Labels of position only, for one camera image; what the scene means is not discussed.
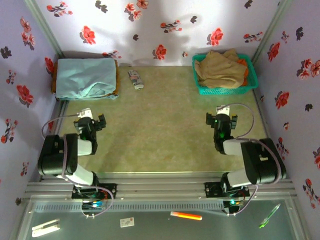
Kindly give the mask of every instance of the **beige cloth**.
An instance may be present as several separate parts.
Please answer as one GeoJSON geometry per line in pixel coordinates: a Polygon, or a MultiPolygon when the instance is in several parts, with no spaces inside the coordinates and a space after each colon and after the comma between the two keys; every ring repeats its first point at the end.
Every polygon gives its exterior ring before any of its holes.
{"type": "Polygon", "coordinates": [[[235,89],[244,82],[247,67],[237,63],[236,50],[230,49],[224,54],[210,51],[201,62],[195,61],[195,71],[199,84],[208,88],[235,89]]]}

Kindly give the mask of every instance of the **beige mat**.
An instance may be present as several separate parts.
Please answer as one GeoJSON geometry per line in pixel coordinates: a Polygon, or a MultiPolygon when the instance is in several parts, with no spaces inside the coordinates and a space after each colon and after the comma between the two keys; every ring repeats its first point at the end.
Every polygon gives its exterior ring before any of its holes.
{"type": "MultiPolygon", "coordinates": [[[[191,67],[120,67],[121,88],[115,100],[71,101],[66,114],[91,108],[95,119],[103,113],[107,126],[97,132],[95,155],[81,156],[79,163],[97,173],[219,172],[243,167],[238,156],[216,152],[213,129],[206,112],[216,106],[243,103],[255,113],[249,137],[265,133],[252,91],[243,95],[199,95],[191,67]],[[140,74],[144,89],[135,90],[128,70],[140,74]]],[[[250,112],[233,106],[238,115],[233,136],[245,133],[252,123],[250,112]]],[[[66,119],[61,134],[74,133],[73,119],[66,119]]]]}

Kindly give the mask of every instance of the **glass table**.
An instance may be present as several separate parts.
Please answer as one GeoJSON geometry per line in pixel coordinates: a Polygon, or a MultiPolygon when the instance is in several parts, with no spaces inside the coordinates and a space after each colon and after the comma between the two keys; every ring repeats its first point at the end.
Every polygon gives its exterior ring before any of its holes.
{"type": "Polygon", "coordinates": [[[82,202],[64,198],[31,198],[22,221],[19,240],[31,240],[32,227],[59,219],[60,229],[38,237],[56,239],[130,239],[130,240],[303,240],[307,239],[290,194],[261,192],[237,216],[212,213],[230,199],[168,201],[124,201],[117,199],[110,211],[92,218],[81,213],[82,202]],[[273,208],[279,209],[265,227],[259,228],[273,208]],[[202,216],[191,220],[171,216],[171,211],[202,216]],[[121,227],[121,220],[134,218],[134,226],[121,227]]]}

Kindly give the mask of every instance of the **floral wallpaper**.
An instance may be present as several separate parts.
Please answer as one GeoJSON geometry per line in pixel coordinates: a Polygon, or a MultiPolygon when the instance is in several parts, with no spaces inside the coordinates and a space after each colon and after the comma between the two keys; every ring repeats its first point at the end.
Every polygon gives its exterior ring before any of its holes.
{"type": "Polygon", "coordinates": [[[279,0],[34,2],[67,58],[107,56],[120,66],[190,66],[193,55],[209,50],[236,48],[252,57],[279,0]]]}
{"type": "Polygon", "coordinates": [[[255,64],[255,94],[264,122],[294,183],[312,239],[320,236],[320,25],[312,21],[319,11],[318,0],[293,1],[255,64]]]}
{"type": "Polygon", "coordinates": [[[38,178],[41,127],[56,103],[50,93],[55,53],[23,1],[1,7],[0,239],[7,240],[28,182],[38,178]]]}

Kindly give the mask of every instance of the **light blue towel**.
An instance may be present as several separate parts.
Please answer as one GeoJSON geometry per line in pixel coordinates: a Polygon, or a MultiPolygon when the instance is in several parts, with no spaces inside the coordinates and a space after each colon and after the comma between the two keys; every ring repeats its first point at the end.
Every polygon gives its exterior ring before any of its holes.
{"type": "Polygon", "coordinates": [[[110,98],[116,89],[116,63],[112,58],[58,60],[56,97],[62,100],[110,98]]]}

